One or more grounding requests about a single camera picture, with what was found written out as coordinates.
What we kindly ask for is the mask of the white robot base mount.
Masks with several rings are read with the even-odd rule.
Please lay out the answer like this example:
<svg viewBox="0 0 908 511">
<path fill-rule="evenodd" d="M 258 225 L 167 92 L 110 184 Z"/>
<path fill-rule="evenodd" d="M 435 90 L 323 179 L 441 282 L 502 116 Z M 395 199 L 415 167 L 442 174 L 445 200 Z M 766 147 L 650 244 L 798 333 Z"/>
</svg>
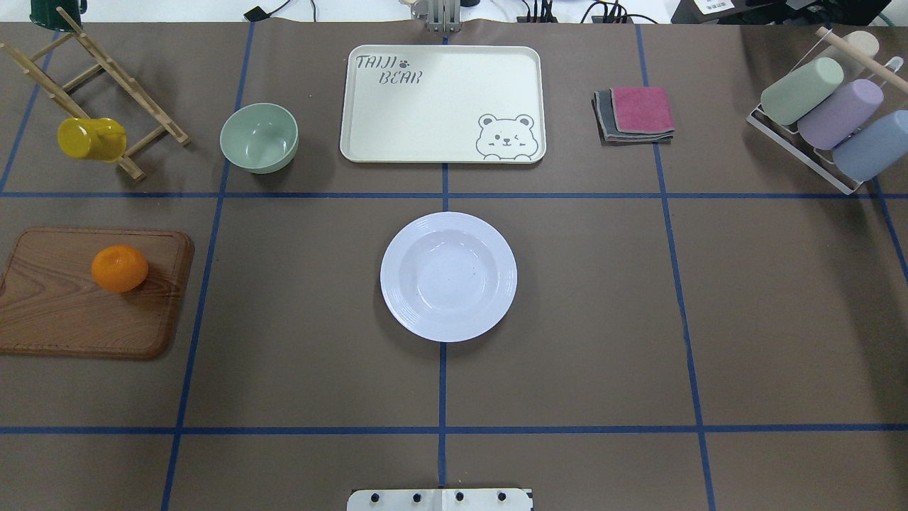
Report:
<svg viewBox="0 0 908 511">
<path fill-rule="evenodd" d="M 522 488 L 367 489 L 351 493 L 347 510 L 533 510 Z"/>
</svg>

